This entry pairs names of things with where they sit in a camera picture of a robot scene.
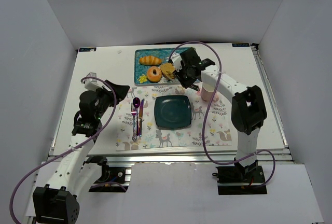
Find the orange sugared donut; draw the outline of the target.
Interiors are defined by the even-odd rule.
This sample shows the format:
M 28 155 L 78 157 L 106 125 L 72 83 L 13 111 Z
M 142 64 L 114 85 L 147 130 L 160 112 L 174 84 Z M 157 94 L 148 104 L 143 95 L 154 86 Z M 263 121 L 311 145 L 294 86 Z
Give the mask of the orange sugared donut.
M 150 82 L 159 82 L 161 80 L 161 77 L 162 77 L 162 72 L 161 72 L 161 69 L 156 67 L 156 66 L 152 66 L 148 69 L 147 71 L 147 79 L 150 81 Z

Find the floral animal print placemat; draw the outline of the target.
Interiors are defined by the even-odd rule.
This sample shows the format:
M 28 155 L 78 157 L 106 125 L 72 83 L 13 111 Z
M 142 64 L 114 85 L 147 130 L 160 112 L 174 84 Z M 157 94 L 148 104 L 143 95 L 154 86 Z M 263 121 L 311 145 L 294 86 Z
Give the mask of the floral animal print placemat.
M 134 98 L 143 103 L 142 134 L 133 140 Z M 216 93 L 212 105 L 200 92 L 177 86 L 133 87 L 118 105 L 118 151 L 170 147 L 230 146 L 232 137 L 227 101 Z

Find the iridescent purple fork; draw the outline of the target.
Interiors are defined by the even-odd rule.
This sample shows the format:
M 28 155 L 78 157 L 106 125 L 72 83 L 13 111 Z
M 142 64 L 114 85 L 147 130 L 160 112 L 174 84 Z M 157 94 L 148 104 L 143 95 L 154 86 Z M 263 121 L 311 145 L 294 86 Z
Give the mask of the iridescent purple fork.
M 132 103 L 131 104 L 131 115 L 132 115 L 132 118 L 133 118 L 133 133 L 132 133 L 132 140 L 134 142 L 137 141 L 137 134 L 136 134 L 136 115 L 137 115 L 137 110 L 134 106 L 134 104 Z

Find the pink mug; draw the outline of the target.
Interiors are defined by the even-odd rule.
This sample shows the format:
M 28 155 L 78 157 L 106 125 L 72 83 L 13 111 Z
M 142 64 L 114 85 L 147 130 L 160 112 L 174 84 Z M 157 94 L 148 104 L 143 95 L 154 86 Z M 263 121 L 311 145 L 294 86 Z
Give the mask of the pink mug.
M 201 98 L 204 101 L 208 102 L 212 97 L 213 91 L 214 91 L 214 88 L 212 86 L 210 86 L 206 83 L 203 83 L 202 88 L 201 88 Z M 219 101 L 219 97 L 218 97 L 217 92 L 215 93 L 212 101 L 213 101 L 213 103 L 216 103 L 216 102 Z

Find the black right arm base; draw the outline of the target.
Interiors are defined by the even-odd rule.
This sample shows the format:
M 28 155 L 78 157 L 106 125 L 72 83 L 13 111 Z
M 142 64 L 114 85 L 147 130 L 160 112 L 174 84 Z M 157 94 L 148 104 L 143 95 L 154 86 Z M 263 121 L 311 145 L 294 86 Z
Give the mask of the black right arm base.
M 240 164 L 218 166 L 212 173 L 216 178 L 219 195 L 263 195 L 267 194 L 262 166 L 256 160 L 250 171 L 242 170 Z

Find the golden croissant bread roll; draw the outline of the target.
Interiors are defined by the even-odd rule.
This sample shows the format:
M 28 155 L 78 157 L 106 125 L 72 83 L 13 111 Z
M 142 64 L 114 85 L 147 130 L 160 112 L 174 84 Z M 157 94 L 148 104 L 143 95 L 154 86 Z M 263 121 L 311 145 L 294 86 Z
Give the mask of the golden croissant bread roll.
M 139 63 L 145 66 L 158 66 L 162 63 L 162 60 L 153 55 L 147 55 L 139 59 Z

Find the brown bread slice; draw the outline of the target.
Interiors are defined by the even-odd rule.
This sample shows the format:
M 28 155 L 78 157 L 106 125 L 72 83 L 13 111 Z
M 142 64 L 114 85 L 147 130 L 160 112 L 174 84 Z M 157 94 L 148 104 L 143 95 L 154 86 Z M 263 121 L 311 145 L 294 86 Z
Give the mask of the brown bread slice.
M 163 69 L 163 70 L 168 70 L 168 71 L 174 71 L 175 70 L 174 66 L 171 63 L 164 63 L 164 64 L 160 65 L 159 68 Z
M 176 79 L 176 77 L 174 76 L 174 74 L 173 74 L 172 71 L 164 70 L 164 69 L 162 69 L 161 71 L 162 71 L 163 76 L 164 76 L 167 80 L 174 80 L 174 79 Z

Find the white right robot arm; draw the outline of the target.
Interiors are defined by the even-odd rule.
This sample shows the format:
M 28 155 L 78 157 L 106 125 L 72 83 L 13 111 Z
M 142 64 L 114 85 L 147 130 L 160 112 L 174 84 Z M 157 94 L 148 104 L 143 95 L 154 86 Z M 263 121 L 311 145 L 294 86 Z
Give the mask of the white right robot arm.
M 221 65 L 210 59 L 200 59 L 195 48 L 181 53 L 173 51 L 169 61 L 175 67 L 174 76 L 184 88 L 199 91 L 195 85 L 202 82 L 213 93 L 219 92 L 231 103 L 231 122 L 238 132 L 237 153 L 234 159 L 236 172 L 246 180 L 258 167 L 257 140 L 267 118 L 262 90 L 248 87 L 222 73 Z

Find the dark teal square plate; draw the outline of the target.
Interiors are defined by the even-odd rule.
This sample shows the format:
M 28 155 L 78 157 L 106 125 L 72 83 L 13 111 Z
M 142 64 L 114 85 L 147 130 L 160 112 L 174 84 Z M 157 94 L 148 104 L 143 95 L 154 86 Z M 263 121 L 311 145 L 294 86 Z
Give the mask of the dark teal square plate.
M 154 118 L 160 129 L 178 130 L 191 126 L 191 105 L 185 95 L 165 95 L 155 99 Z

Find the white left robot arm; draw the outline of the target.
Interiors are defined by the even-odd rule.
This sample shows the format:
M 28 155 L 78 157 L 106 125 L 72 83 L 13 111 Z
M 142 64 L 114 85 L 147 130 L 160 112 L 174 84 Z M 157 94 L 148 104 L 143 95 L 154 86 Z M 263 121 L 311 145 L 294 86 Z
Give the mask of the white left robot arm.
M 87 155 L 105 127 L 101 118 L 109 107 L 116 108 L 127 96 L 130 86 L 93 76 L 85 77 L 82 83 L 86 90 L 79 97 L 79 111 L 74 118 L 68 150 L 46 184 L 33 192 L 38 223 L 75 223 L 80 195 L 107 174 L 106 158 Z

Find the iridescent purple spoon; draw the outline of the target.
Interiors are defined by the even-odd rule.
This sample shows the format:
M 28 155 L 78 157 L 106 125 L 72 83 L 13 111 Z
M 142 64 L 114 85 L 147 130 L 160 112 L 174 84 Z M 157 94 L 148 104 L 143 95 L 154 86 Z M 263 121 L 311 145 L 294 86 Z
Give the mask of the iridescent purple spoon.
M 135 136 L 139 134 L 139 119 L 138 119 L 138 108 L 140 107 L 141 101 L 138 97 L 135 97 L 132 101 L 133 109 L 134 109 L 134 122 L 135 122 Z

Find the teal floral serving tray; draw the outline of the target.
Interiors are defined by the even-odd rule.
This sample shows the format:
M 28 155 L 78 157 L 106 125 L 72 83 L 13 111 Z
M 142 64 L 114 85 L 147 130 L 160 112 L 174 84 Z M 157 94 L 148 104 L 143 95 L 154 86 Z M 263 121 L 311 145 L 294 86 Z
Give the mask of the teal floral serving tray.
M 167 64 L 173 48 L 138 49 L 134 53 L 134 84 L 136 86 L 170 86 L 179 84 L 179 81 L 171 75 L 167 77 L 160 71 L 153 71 L 154 75 L 160 74 L 159 81 L 148 79 L 148 71 L 151 67 L 160 67 Z

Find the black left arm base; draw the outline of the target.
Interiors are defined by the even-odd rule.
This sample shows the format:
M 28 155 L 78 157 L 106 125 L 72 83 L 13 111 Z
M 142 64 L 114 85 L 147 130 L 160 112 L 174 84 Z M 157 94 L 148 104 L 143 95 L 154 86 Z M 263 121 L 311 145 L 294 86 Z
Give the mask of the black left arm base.
M 89 157 L 83 165 L 93 163 L 101 168 L 101 177 L 93 183 L 90 192 L 126 192 L 125 167 L 109 166 L 107 158 L 102 156 Z

